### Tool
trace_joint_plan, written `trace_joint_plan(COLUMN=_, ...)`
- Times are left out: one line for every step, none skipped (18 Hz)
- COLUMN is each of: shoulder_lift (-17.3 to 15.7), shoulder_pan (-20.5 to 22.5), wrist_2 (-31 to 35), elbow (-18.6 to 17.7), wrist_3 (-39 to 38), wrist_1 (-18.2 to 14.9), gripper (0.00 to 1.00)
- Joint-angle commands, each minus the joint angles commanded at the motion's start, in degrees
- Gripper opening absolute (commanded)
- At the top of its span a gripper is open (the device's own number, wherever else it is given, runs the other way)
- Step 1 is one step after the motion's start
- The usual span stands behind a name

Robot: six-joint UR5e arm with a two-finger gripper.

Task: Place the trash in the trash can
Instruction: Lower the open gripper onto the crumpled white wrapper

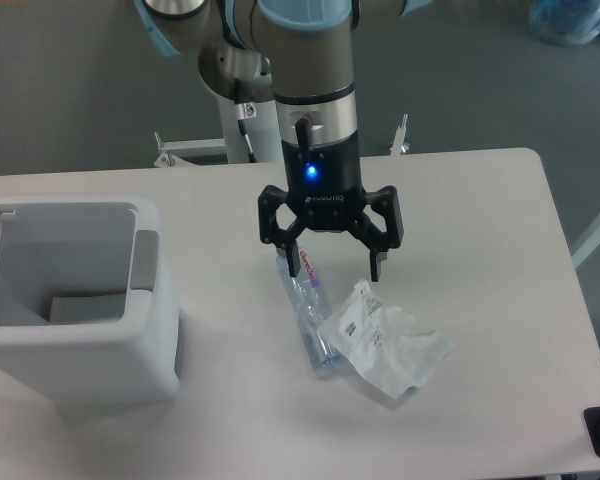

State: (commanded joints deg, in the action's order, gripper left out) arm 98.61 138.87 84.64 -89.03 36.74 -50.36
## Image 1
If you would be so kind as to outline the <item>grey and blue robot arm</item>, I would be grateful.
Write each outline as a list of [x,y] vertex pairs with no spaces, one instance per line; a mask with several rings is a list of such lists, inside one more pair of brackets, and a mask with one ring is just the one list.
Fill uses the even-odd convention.
[[287,188],[269,185],[258,198],[259,235],[286,257],[296,276],[298,237],[305,230],[348,232],[369,251],[373,278],[404,227],[397,190],[362,184],[351,37],[363,24],[405,16],[417,1],[140,1],[138,14],[167,55],[226,45],[249,63],[230,73],[230,93],[243,99],[258,75],[275,102]]

